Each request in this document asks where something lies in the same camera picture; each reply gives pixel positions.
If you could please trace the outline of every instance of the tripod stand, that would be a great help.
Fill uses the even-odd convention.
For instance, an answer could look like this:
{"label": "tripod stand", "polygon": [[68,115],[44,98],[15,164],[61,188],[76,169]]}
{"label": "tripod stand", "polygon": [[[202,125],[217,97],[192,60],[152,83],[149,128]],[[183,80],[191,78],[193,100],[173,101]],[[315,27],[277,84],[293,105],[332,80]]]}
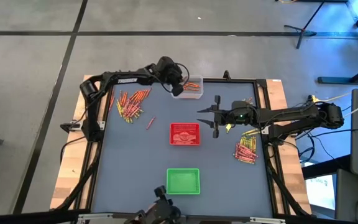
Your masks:
{"label": "tripod stand", "polygon": [[284,27],[288,27],[291,29],[295,29],[297,32],[299,33],[299,39],[298,39],[298,43],[296,45],[296,49],[299,49],[302,43],[302,38],[303,36],[307,36],[307,37],[312,37],[317,35],[317,32],[315,31],[310,31],[310,30],[306,30],[306,28],[308,27],[309,23],[313,20],[314,16],[317,14],[317,12],[321,9],[321,6],[323,6],[323,4],[326,2],[326,0],[322,1],[320,6],[317,8],[317,10],[314,12],[314,14],[311,16],[311,18],[309,19],[308,23],[306,23],[306,25],[304,26],[304,28],[299,28],[299,27],[294,27],[294,26],[289,26],[289,25],[284,25]]}

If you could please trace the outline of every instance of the gray floor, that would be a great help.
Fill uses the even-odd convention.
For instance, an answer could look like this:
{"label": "gray floor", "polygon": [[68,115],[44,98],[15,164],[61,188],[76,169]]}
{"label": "gray floor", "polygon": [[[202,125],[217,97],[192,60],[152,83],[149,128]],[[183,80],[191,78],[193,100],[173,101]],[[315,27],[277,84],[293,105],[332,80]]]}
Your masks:
{"label": "gray floor", "polygon": [[[358,16],[358,0],[351,4]],[[0,30],[72,30],[81,1],[0,0]],[[290,31],[303,26],[318,3],[274,0],[89,0],[80,30]],[[326,4],[310,24],[320,32],[358,32],[345,4]],[[69,37],[0,36],[0,214],[8,213],[19,178],[58,75]],[[192,74],[282,79],[289,106],[315,94],[326,99],[358,86],[319,85],[319,76],[350,77],[358,72],[358,39],[293,37],[78,37],[31,185],[25,212],[47,210],[71,120],[78,85],[85,74],[136,69],[171,56]],[[343,108],[350,98],[335,101]],[[317,129],[314,133],[323,132]],[[349,133],[322,136],[334,157],[350,152]],[[298,141],[300,149],[310,146]],[[318,145],[315,161],[329,156]]]}

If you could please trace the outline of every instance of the green tray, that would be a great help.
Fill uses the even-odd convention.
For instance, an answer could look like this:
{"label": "green tray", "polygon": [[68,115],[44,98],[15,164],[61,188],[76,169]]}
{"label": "green tray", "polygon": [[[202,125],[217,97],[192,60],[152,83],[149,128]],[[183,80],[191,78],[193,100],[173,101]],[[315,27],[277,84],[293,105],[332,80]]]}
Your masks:
{"label": "green tray", "polygon": [[167,169],[167,194],[199,195],[199,169]]}

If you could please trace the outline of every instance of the red tray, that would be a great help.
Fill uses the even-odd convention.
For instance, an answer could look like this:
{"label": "red tray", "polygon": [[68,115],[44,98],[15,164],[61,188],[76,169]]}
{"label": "red tray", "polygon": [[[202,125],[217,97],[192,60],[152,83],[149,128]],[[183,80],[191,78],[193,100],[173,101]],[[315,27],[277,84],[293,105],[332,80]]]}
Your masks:
{"label": "red tray", "polygon": [[201,143],[198,123],[172,123],[169,135],[171,145],[199,146]]}

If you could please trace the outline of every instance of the blue-gray tabletop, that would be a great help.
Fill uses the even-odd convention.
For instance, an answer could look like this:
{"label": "blue-gray tabletop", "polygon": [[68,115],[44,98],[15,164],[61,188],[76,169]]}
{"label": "blue-gray tabletop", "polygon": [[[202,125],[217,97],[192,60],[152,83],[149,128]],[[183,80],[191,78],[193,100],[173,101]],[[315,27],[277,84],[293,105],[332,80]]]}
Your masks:
{"label": "blue-gray tabletop", "polygon": [[[210,107],[214,96],[221,96],[221,109],[231,109],[234,100],[252,97],[250,83],[204,82],[204,94],[198,100],[173,99],[159,83],[142,103],[144,113],[133,124],[120,118],[116,104],[109,112],[95,185],[93,212],[135,213],[146,210],[155,200],[154,188],[166,184],[168,168],[199,168],[199,195],[167,195],[183,215],[235,217],[271,217],[267,175],[261,139],[257,138],[255,164],[235,160],[234,148],[244,131],[251,126],[237,125],[228,134],[221,126],[220,136],[200,123],[200,146],[172,146],[169,143],[171,123],[194,123],[196,119],[213,120],[212,113],[197,113]],[[136,83],[116,85],[119,91],[150,88]],[[150,129],[146,126],[152,117]]]}

